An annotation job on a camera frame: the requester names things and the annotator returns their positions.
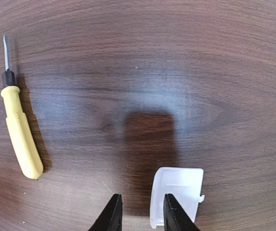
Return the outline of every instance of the screwdriver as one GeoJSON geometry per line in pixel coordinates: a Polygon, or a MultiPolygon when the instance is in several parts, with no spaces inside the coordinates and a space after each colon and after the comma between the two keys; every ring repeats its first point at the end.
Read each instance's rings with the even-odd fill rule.
{"type": "Polygon", "coordinates": [[[37,152],[26,114],[22,111],[19,92],[14,72],[9,69],[9,54],[7,37],[3,37],[5,72],[2,75],[3,90],[1,96],[6,111],[6,124],[11,138],[14,152],[22,173],[30,178],[37,179],[42,175],[43,165],[37,152]]]}

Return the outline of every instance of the black ferrule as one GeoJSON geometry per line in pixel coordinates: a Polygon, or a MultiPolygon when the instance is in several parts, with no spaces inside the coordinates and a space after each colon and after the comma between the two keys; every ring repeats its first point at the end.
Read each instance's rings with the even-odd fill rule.
{"type": "Polygon", "coordinates": [[[17,86],[16,79],[14,77],[14,72],[8,70],[5,71],[2,75],[3,87],[7,86],[17,86]]]}

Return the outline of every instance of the screwdriver handle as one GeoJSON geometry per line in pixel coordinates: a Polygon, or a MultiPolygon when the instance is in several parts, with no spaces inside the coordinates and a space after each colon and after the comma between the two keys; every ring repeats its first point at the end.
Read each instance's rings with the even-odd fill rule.
{"type": "Polygon", "coordinates": [[[30,179],[37,179],[43,172],[43,165],[26,114],[22,111],[19,92],[16,86],[7,86],[1,91],[7,115],[6,124],[23,174],[30,179]]]}

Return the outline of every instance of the white container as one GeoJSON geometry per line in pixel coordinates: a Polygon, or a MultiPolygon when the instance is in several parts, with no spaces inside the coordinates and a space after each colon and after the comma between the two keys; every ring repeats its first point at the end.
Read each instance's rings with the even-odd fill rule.
{"type": "Polygon", "coordinates": [[[192,222],[195,222],[198,204],[203,202],[201,195],[203,169],[185,167],[161,167],[154,176],[150,223],[153,229],[164,226],[163,201],[167,193],[172,193],[192,222]]]}

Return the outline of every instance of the wood grain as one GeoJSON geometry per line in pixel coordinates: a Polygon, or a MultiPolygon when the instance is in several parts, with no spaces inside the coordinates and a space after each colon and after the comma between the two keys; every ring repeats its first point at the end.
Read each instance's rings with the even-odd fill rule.
{"type": "Polygon", "coordinates": [[[151,230],[160,166],[204,169],[202,231],[276,230],[276,0],[0,0],[0,91],[3,34],[46,172],[0,97],[0,231],[87,230],[113,193],[151,230]]]}

